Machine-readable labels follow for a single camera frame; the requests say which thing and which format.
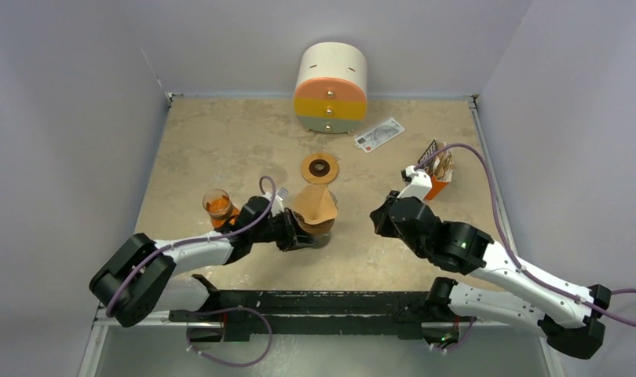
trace brown paper filter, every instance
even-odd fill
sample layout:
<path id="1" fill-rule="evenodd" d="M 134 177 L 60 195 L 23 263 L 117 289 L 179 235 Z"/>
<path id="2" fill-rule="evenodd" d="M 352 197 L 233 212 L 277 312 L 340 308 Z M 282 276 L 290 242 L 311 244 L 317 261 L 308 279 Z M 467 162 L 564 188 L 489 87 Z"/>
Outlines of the brown paper filter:
<path id="1" fill-rule="evenodd" d="M 292 209 L 302 229 L 315 235 L 328 232 L 338 214 L 337 204 L 327 185 L 304 187 L 295 198 Z"/>

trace beige marbled table surface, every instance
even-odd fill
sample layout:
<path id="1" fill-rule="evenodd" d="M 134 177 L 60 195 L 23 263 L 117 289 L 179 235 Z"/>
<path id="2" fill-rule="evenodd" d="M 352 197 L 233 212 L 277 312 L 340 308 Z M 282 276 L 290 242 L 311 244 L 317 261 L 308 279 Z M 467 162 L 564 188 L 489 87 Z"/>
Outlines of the beige marbled table surface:
<path id="1" fill-rule="evenodd" d="M 406 131 L 372 153 L 354 146 L 347 134 L 304 131 L 291 100 L 176 98 L 144 196 L 137 231 L 152 239 L 198 236 L 211 224 L 202 208 L 207 189 L 224 189 L 241 207 L 258 195 L 258 178 L 271 176 L 290 191 L 292 203 L 307 182 L 300 163 L 308 154 L 336 156 L 339 176 L 330 184 L 339 214 L 329 244 L 320 249 L 282 252 L 273 243 L 256 244 L 236 263 L 206 267 L 217 287 L 279 290 L 423 291 L 436 276 L 451 276 L 494 289 L 473 278 L 441 272 L 401 241 L 374 234 L 369 213 L 389 190 L 401 190 L 400 171 L 417 161 L 436 138 L 480 148 L 465 101 L 371 101 L 356 134 L 393 116 Z M 429 202 L 443 220 L 464 221 L 495 239 L 484 171 L 475 156 L 453 149 L 452 183 Z"/>

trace round wooden coaster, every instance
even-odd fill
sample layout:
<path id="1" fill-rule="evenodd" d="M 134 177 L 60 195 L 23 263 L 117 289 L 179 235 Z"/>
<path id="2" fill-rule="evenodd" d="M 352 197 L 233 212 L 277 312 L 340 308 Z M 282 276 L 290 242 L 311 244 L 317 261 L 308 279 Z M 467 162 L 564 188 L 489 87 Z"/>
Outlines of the round wooden coaster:
<path id="1" fill-rule="evenodd" d="M 302 161 L 302 177 L 316 185 L 326 185 L 337 178 L 337 159 L 327 153 L 313 153 Z"/>

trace white wall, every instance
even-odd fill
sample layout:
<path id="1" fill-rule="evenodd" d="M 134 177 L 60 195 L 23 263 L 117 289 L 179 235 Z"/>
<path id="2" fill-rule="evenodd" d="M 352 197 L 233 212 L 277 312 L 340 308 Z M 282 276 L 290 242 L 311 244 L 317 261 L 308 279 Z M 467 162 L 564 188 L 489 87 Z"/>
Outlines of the white wall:
<path id="1" fill-rule="evenodd" d="M 347 42 L 369 92 L 480 93 L 531 0 L 121 0 L 165 91 L 291 95 L 306 48 Z"/>
<path id="2" fill-rule="evenodd" d="M 0 375 L 74 376 L 164 96 L 109 0 L 0 1 Z"/>
<path id="3" fill-rule="evenodd" d="M 479 106 L 519 254 L 636 287 L 636 1 L 535 0 Z M 612 302 L 636 319 L 636 298 Z M 636 376 L 636 330 L 604 322 L 568 375 Z"/>

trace yellow drawer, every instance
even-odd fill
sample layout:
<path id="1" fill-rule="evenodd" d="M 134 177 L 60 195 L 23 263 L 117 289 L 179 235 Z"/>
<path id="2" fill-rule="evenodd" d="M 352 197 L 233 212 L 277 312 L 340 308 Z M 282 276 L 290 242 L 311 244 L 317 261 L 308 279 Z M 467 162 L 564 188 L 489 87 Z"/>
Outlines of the yellow drawer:
<path id="1" fill-rule="evenodd" d="M 367 103 L 295 98 L 294 109 L 297 116 L 361 120 L 367 114 Z"/>

